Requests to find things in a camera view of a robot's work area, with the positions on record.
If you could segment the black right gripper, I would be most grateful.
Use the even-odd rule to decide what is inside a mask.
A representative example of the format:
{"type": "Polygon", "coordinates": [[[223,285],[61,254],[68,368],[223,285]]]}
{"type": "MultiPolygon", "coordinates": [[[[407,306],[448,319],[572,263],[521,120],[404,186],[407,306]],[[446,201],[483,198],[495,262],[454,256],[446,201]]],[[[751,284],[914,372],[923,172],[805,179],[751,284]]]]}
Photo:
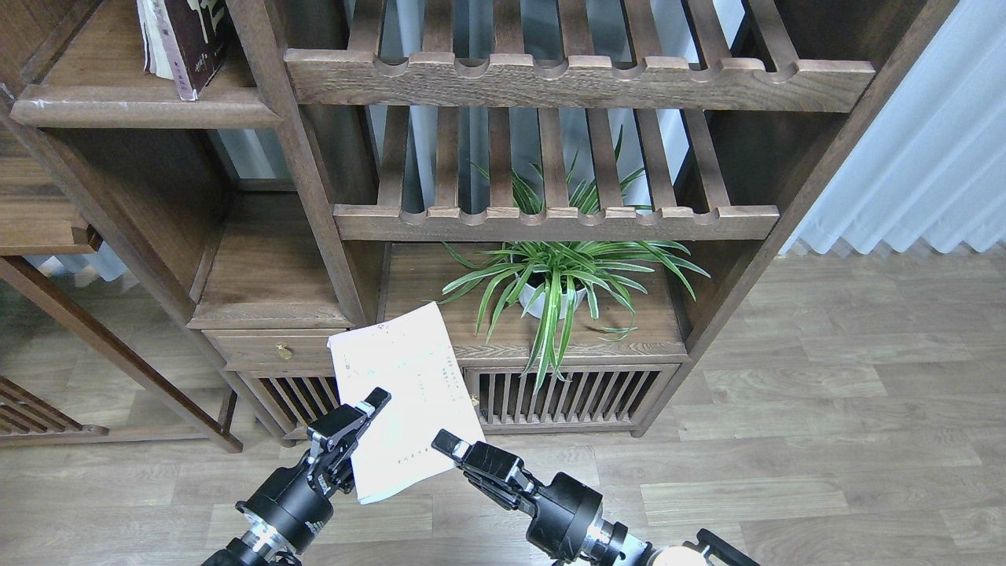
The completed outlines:
{"type": "Polygon", "coordinates": [[[468,443],[439,430],[431,447],[456,462],[468,482],[507,511],[531,512],[528,542],[554,564],[582,558],[593,565],[622,565],[625,524],[601,516],[601,494],[567,473],[543,486],[524,468],[522,458],[484,441],[468,443]]]}

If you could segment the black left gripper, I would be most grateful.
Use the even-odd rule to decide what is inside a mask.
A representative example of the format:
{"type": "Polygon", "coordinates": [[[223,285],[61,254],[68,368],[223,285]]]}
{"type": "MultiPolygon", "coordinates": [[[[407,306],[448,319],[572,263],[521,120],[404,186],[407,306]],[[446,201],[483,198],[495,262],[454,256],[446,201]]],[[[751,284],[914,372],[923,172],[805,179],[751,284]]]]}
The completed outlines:
{"type": "Polygon", "coordinates": [[[333,515],[334,492],[354,487],[350,456],[391,394],[375,388],[355,405],[343,404],[308,426],[311,447],[297,465],[280,467],[247,501],[236,504],[252,524],[238,555],[302,554],[333,515]]]}

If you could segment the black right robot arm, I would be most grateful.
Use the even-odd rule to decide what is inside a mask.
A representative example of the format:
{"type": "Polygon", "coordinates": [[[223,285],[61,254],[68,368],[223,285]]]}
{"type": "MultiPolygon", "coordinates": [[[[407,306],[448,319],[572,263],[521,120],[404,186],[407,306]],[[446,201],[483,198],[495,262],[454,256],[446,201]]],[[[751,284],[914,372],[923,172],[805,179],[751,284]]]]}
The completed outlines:
{"type": "Polygon", "coordinates": [[[565,471],[546,486],[524,467],[522,458],[484,441],[468,443],[439,430],[431,447],[448,456],[473,486],[507,511],[531,517],[528,542],[556,565],[582,559],[592,565],[708,565],[712,556],[725,565],[754,560],[707,529],[696,543],[657,547],[630,535],[628,527],[603,517],[599,491],[565,471]]]}

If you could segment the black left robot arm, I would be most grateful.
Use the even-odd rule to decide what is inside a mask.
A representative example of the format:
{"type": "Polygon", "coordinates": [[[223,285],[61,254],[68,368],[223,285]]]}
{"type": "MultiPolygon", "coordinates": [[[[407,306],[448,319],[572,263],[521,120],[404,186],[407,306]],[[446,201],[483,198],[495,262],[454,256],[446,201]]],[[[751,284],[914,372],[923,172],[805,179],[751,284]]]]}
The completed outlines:
{"type": "Polygon", "coordinates": [[[298,565],[298,554],[333,515],[334,492],[352,491],[350,456],[389,400],[388,391],[375,388],[364,401],[343,404],[311,423],[311,445],[297,465],[274,470],[247,501],[237,502],[237,511],[252,523],[249,529],[204,563],[298,565]]]}

